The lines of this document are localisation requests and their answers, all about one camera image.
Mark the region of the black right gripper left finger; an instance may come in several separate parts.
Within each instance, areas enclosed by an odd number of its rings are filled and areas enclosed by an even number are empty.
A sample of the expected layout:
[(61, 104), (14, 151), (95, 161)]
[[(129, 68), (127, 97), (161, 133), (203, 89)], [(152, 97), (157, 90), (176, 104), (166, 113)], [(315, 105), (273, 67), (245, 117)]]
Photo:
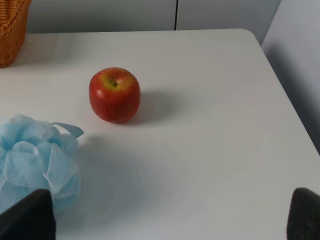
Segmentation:
[(55, 240), (57, 224), (49, 190), (37, 189), (0, 214), (2, 240)]

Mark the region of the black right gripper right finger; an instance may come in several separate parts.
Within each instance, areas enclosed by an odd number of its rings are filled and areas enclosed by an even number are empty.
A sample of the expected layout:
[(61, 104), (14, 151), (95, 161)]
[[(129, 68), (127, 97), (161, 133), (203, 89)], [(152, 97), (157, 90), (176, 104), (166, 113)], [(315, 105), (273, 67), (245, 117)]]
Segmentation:
[(288, 240), (320, 239), (320, 196), (305, 187), (293, 191), (287, 226)]

